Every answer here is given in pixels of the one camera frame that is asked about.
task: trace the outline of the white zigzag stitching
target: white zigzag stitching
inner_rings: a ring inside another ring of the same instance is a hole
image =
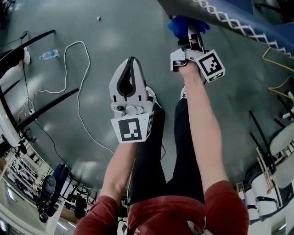
[[[196,3],[199,3],[199,5],[202,8],[206,8],[207,12],[211,15],[215,15],[219,21],[227,22],[232,29],[241,30],[241,32],[243,33],[244,36],[249,37],[249,38],[253,38],[262,44],[266,44],[269,47],[271,47],[277,51],[283,52],[285,55],[288,55],[291,58],[294,58],[294,56],[292,56],[292,54],[290,52],[286,51],[285,47],[279,48],[277,41],[269,42],[265,33],[257,35],[255,33],[254,29],[252,29],[250,25],[241,25],[238,20],[230,19],[228,14],[221,12],[221,11],[217,11],[215,6],[210,6],[207,0],[193,0],[193,1]],[[247,34],[244,31],[244,29],[246,29],[247,31],[249,30],[251,33]]]

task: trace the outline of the leg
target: leg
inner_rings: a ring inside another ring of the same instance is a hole
[[[54,194],[51,197],[51,205],[54,205],[57,202],[60,196],[60,192],[63,188],[63,185],[68,177],[68,174],[69,174],[69,169],[63,163],[59,164],[54,170],[53,177],[56,180],[56,186],[55,186]]]
[[[161,143],[165,111],[155,104],[151,134],[140,143],[130,184],[130,204],[163,194],[165,177],[161,167]]]
[[[175,109],[176,163],[173,178],[166,185],[166,194],[187,196],[204,203],[201,176],[193,147],[188,102],[183,98]]]
[[[0,55],[0,60],[4,58],[7,54],[9,54],[12,50],[8,50]],[[18,65],[18,63],[24,58],[24,50],[18,50],[18,53],[15,53],[14,57],[9,60],[4,59],[0,62],[0,79],[4,76],[4,74],[12,67]]]

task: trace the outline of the black metal frame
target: black metal frame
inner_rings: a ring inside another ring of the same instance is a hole
[[[284,106],[284,108],[289,112],[290,116],[294,119],[294,114],[293,114],[293,112],[291,111],[290,108],[287,107],[287,105],[286,105],[286,103],[283,101],[283,99],[282,99],[279,95],[277,96],[277,99],[281,102],[281,104]],[[263,140],[263,142],[264,142],[264,144],[265,144],[265,146],[266,146],[266,150],[267,150],[267,154],[268,154],[268,155],[263,151],[261,145],[259,144],[259,142],[257,141],[257,139],[255,138],[255,136],[253,135],[252,132],[250,132],[250,136],[252,137],[253,141],[255,142],[255,144],[257,145],[257,147],[259,148],[259,150],[260,150],[260,152],[261,152],[261,154],[262,154],[262,156],[263,156],[263,158],[264,158],[264,160],[265,160],[265,163],[266,163],[266,165],[268,166],[270,172],[271,172],[272,174],[274,174],[275,171],[277,170],[277,168],[276,168],[276,165],[275,165],[274,158],[273,158],[273,156],[272,156],[272,154],[271,154],[271,150],[270,150],[269,144],[268,144],[268,142],[267,142],[267,140],[266,140],[266,137],[265,137],[265,135],[264,135],[264,133],[263,133],[263,131],[262,131],[262,129],[261,129],[259,123],[257,122],[257,120],[256,120],[256,118],[255,118],[255,116],[254,116],[254,114],[252,113],[251,110],[249,110],[249,114],[250,114],[250,116],[252,117],[252,119],[253,119],[253,121],[254,121],[254,123],[255,123],[255,125],[256,125],[256,127],[257,127],[257,129],[258,129],[258,131],[259,131],[259,133],[260,133],[260,135],[261,135],[261,137],[262,137],[262,140]],[[282,129],[284,129],[284,128],[286,127],[283,123],[281,123],[281,122],[280,122],[279,120],[277,120],[276,118],[274,119],[274,121],[275,121],[277,124],[279,124],[279,125],[281,126]]]
[[[81,183],[81,181],[80,180],[78,180],[77,178],[75,178],[70,172],[69,172],[69,178],[70,178],[70,182],[69,182],[69,184],[68,184],[68,186],[66,187],[66,189],[65,189],[65,191],[64,191],[64,193],[63,193],[63,195],[62,196],[64,196],[64,194],[65,194],[65,192],[68,190],[68,187],[69,187],[69,185],[72,183],[72,181],[74,180],[74,181],[76,181],[77,182],[77,184],[75,185],[75,187],[74,187],[74,189],[73,189],[73,191],[70,193],[70,195],[69,196],[72,196],[72,195],[74,195],[74,192],[77,190],[77,188],[78,188],[78,186],[80,185],[80,183]]]
[[[257,122],[257,120],[256,120],[256,118],[255,118],[255,116],[254,116],[254,114],[252,113],[251,110],[249,111],[249,114],[250,114],[250,116],[252,117],[252,119],[253,119],[253,121],[254,121],[254,123],[255,123],[255,125],[256,125],[256,127],[257,127],[257,129],[258,129],[258,131],[259,131],[259,133],[260,133],[260,135],[261,135],[261,137],[262,137],[262,140],[263,140],[263,142],[264,142],[264,144],[265,144],[265,146],[266,146],[267,154],[269,155],[269,157],[268,157],[268,156],[266,155],[266,153],[263,151],[263,149],[261,148],[259,142],[258,142],[257,139],[254,137],[254,135],[252,134],[252,132],[250,132],[250,136],[252,137],[253,141],[256,143],[257,147],[259,148],[259,150],[260,150],[260,152],[261,152],[261,154],[262,154],[262,156],[263,156],[265,162],[267,163],[267,166],[268,166],[270,172],[271,172],[272,174],[274,174],[277,168],[276,168],[276,165],[275,165],[275,161],[274,161],[274,159],[273,159],[273,156],[272,156],[272,154],[271,154],[271,150],[270,150],[269,144],[268,144],[268,142],[267,142],[267,140],[266,140],[266,137],[265,137],[265,135],[264,135],[264,133],[263,133],[263,131],[262,131],[262,129],[261,129],[259,123]]]
[[[31,45],[32,43],[40,40],[41,38],[54,33],[55,30],[51,30],[48,32],[45,32],[43,34],[38,35],[37,37],[34,37],[30,40],[28,40],[27,42],[21,44],[19,47],[15,48],[14,50],[12,50],[10,53],[8,53],[7,55],[5,55],[3,58],[0,59],[0,67],[1,64],[4,61],[8,61],[13,59],[13,57],[15,57],[16,54],[19,53],[20,50],[23,50],[26,46]],[[50,103],[46,104],[45,106],[43,106],[42,108],[40,108],[39,110],[37,110],[35,113],[33,113],[32,115],[30,115],[29,117],[27,117],[26,119],[24,119],[20,124],[18,124],[16,122],[16,120],[13,117],[13,114],[11,113],[8,104],[5,100],[4,95],[10,91],[19,81],[15,82],[12,86],[10,86],[4,93],[2,92],[2,89],[0,87],[0,101],[2,102],[2,105],[4,107],[4,110],[10,120],[10,122],[12,123],[13,127],[15,128],[15,130],[17,132],[22,131],[26,126],[28,126],[29,124],[31,124],[37,117],[39,117],[40,115],[42,115],[44,112],[48,111],[49,109],[51,109],[52,107],[54,107],[55,105],[59,104],[60,102],[62,102],[63,100],[67,99],[68,97],[70,97],[71,95],[73,95],[74,93],[78,92],[78,88],[67,92],[65,94],[63,94],[62,96],[54,99],[53,101],[51,101]],[[25,151],[24,145],[22,144],[22,142],[20,142],[21,144],[21,148],[22,150]],[[6,151],[8,151],[11,148],[11,145],[8,144],[7,141],[3,142],[0,144],[0,158],[5,154]]]

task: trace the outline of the chair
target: chair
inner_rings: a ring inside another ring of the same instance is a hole
[[[276,173],[279,172],[279,166],[280,164],[277,165]],[[252,165],[246,172],[246,180],[243,182],[250,224],[264,221],[283,210],[294,197],[291,183],[285,188],[280,188],[274,179],[271,180],[272,185],[269,187],[269,180],[262,167],[259,163]]]
[[[294,24],[271,25],[253,15],[251,0],[158,0],[167,15],[205,21],[294,58]]]
[[[286,106],[281,97],[278,96],[277,98],[290,113],[291,117],[294,118],[294,114]],[[267,152],[263,151],[254,135],[252,133],[250,133],[250,135],[261,152],[265,165],[269,168],[275,184],[280,189],[286,188],[294,179],[294,123],[291,123],[289,126],[285,126],[277,119],[274,119],[275,122],[281,126],[281,129],[272,135],[272,140],[270,144],[268,144],[254,114],[251,110],[249,113],[264,141]]]

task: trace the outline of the concrete floor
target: concrete floor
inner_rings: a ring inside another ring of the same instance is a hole
[[[91,67],[80,94],[80,112],[86,127],[95,139],[115,150],[118,145],[110,119],[109,81],[116,68],[129,56],[142,64],[147,84],[152,87],[159,103],[166,111],[163,145],[166,156],[162,166],[166,179],[172,177],[175,165],[173,137],[174,109],[183,81],[170,72],[170,52],[177,48],[177,39],[167,29],[168,17],[156,0],[17,0],[6,30],[0,31],[0,43],[18,38],[24,30],[34,37],[55,29],[56,34],[30,45],[32,63],[26,67],[30,96],[39,89],[59,91],[64,86],[63,53],[75,41],[84,41]],[[206,49],[215,49],[226,67],[226,76],[206,85],[213,110],[223,135],[223,154],[231,183],[243,180],[246,170],[256,161],[255,144],[250,138],[257,129],[249,118],[252,110],[269,138],[278,126],[273,118],[283,111],[274,93],[267,87],[281,84],[288,71],[262,61],[266,47],[243,36],[211,26],[203,36]],[[2,50],[18,45],[11,44]],[[39,61],[46,51],[58,49],[59,58]],[[269,55],[276,61],[292,65],[293,61],[275,51]],[[73,46],[67,53],[68,90],[79,87],[87,59],[82,45]],[[22,72],[2,79],[5,90],[15,79],[21,82],[6,95],[8,105],[17,118],[27,96]],[[36,95],[35,106],[41,107],[58,95]],[[37,122],[56,143],[58,153],[72,169],[72,173],[88,185],[100,188],[106,166],[112,156],[98,146],[83,129],[77,115],[77,97],[73,95],[52,108]],[[48,136],[31,124],[38,153],[55,167],[61,160]]]

